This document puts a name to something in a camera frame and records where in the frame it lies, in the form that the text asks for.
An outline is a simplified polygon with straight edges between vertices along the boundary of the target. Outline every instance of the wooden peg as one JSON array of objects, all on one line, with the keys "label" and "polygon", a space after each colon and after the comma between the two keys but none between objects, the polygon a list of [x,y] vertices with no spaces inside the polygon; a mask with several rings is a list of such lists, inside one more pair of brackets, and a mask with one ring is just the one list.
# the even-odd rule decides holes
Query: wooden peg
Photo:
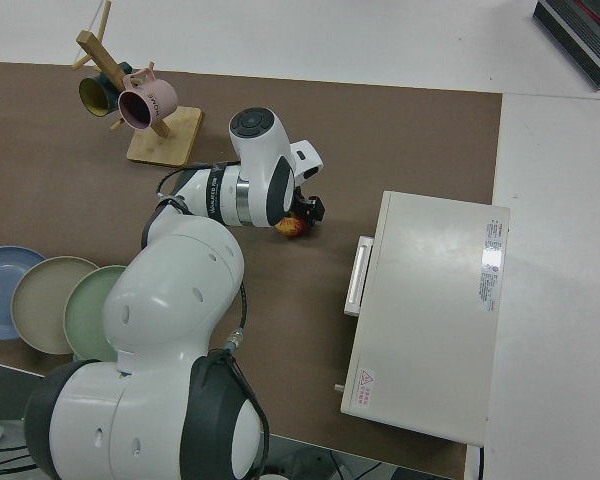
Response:
[{"label": "wooden peg", "polygon": [[83,30],[76,38],[76,42],[91,56],[95,64],[100,67],[104,76],[109,79],[113,86],[119,92],[123,91],[124,84],[122,83],[122,78],[124,77],[124,72],[113,57],[109,55],[109,52],[105,50],[100,40],[88,30]]},{"label": "wooden peg", "polygon": [[91,60],[91,55],[85,55],[80,60],[78,60],[76,63],[74,63],[73,65],[71,65],[71,70],[77,70],[77,69],[79,69],[82,65],[84,65],[85,63],[87,63],[89,60]]},{"label": "wooden peg", "polygon": [[117,129],[119,129],[122,126],[123,123],[124,123],[124,118],[119,118],[116,121],[116,123],[114,123],[113,125],[111,125],[109,127],[109,130],[117,130]]},{"label": "wooden peg", "polygon": [[151,128],[154,132],[156,132],[156,134],[159,137],[162,138],[167,138],[169,136],[169,132],[171,131],[169,130],[169,126],[166,123],[164,123],[164,120],[160,120],[159,122],[154,123]]},{"label": "wooden peg", "polygon": [[98,28],[98,40],[102,41],[104,37],[104,29],[107,28],[107,20],[109,19],[109,10],[111,10],[111,0],[104,2],[104,10],[100,18],[100,28]]}]

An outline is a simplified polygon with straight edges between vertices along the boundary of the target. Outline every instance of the pink mug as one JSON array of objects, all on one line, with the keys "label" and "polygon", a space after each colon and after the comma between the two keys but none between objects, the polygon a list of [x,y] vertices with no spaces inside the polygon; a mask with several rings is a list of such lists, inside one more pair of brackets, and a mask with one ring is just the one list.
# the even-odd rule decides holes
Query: pink mug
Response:
[{"label": "pink mug", "polygon": [[[140,85],[133,77],[146,74]],[[123,78],[125,90],[118,97],[118,108],[125,122],[136,130],[144,130],[171,115],[178,108],[175,89],[165,80],[157,79],[150,68],[138,70]]]}]

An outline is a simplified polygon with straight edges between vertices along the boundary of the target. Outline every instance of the table surface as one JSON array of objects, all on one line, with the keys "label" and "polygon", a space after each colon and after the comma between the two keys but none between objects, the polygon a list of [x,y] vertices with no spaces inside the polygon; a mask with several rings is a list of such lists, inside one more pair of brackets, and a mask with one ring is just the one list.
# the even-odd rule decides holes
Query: table surface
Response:
[{"label": "table surface", "polygon": [[[73,62],[99,3],[0,2],[0,61]],[[508,249],[485,478],[600,478],[600,254],[589,240],[600,238],[600,91],[537,28],[535,0],[378,5],[115,2],[105,44],[178,71],[504,92],[493,198],[521,228]],[[476,475],[474,465],[466,478]]]},{"label": "table surface", "polygon": [[[0,245],[126,265],[139,252],[155,186],[171,170],[127,161],[131,130],[111,132],[111,121],[83,109],[76,86],[91,72],[0,63]],[[327,209],[309,236],[290,241],[274,229],[231,229],[245,257],[249,297],[247,339],[238,359],[272,432],[461,478],[464,445],[341,414],[333,387],[346,379],[355,332],[355,319],[343,309],[357,239],[373,235],[383,191],[489,203],[501,96],[160,75],[183,105],[205,112],[191,161],[234,160],[231,116],[266,105],[278,113],[291,141],[309,139],[325,162],[324,171],[303,186],[305,195],[319,194]],[[238,303],[211,345],[235,327]],[[33,362],[26,368],[39,371],[56,361],[30,351],[14,360],[9,352],[15,343],[0,346],[0,358]]]}]

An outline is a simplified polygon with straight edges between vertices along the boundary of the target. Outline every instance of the brown table mat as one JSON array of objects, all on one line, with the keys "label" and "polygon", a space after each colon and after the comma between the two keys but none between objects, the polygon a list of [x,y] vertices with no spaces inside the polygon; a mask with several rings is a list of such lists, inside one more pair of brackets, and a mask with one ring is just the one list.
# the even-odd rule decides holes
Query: brown table mat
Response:
[{"label": "brown table mat", "polygon": [[[78,82],[88,68],[0,64],[0,245],[99,266],[128,264],[171,170],[125,159],[132,131],[89,114]],[[233,114],[266,106],[292,142],[308,139],[325,163],[303,188],[326,215],[304,238],[232,228],[245,257],[246,340],[238,360],[272,432],[451,478],[465,446],[341,414],[356,320],[343,306],[356,244],[373,235],[383,190],[490,203],[501,96],[495,94],[164,73],[184,106],[205,118],[191,162],[235,160]],[[238,323],[239,305],[211,346]],[[0,342],[0,362],[46,372],[49,358]]]}]

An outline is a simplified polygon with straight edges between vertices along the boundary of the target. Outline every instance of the warning label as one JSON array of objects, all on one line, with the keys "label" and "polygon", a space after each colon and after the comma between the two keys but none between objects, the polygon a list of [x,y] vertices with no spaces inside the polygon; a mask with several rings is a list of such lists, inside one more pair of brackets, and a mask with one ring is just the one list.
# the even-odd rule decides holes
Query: warning label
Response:
[{"label": "warning label", "polygon": [[478,294],[482,308],[488,312],[496,308],[498,287],[502,271],[502,229],[500,220],[487,224],[484,249],[482,251],[482,274]]},{"label": "warning label", "polygon": [[371,401],[371,392],[375,381],[376,373],[373,370],[360,368],[358,370],[358,383],[355,392],[355,406],[358,408],[369,407]]}]

